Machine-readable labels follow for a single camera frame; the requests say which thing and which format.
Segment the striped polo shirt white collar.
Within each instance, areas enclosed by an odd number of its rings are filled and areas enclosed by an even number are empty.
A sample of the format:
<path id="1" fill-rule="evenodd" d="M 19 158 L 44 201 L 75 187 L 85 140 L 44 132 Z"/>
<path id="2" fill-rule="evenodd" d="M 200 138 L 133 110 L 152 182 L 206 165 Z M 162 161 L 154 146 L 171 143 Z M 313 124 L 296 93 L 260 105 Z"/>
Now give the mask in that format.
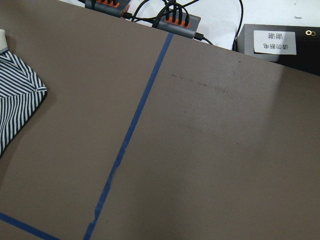
<path id="1" fill-rule="evenodd" d="M 29 121 L 47 94 L 37 73 L 9 51 L 0 30 L 0 154 Z"/>

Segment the orange grey usb hub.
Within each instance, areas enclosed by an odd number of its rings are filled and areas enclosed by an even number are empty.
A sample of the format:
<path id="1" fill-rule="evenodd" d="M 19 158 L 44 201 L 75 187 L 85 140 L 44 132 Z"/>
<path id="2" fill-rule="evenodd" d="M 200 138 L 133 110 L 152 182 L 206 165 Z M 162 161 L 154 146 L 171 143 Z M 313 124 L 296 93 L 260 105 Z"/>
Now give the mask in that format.
<path id="1" fill-rule="evenodd" d="M 201 17 L 183 12 L 183 9 L 164 7 L 152 22 L 152 28 L 193 39 Z"/>
<path id="2" fill-rule="evenodd" d="M 130 7 L 130 0 L 82 0 L 85 8 L 122 18 Z"/>

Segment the black box with white label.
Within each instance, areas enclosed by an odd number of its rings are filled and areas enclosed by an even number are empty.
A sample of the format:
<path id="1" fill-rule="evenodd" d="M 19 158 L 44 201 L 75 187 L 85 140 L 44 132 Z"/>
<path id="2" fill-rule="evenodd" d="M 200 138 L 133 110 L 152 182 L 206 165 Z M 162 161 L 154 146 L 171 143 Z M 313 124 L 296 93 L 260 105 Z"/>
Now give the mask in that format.
<path id="1" fill-rule="evenodd" d="M 320 74 L 320 28 L 245 24 L 236 52 L 314 75 Z"/>

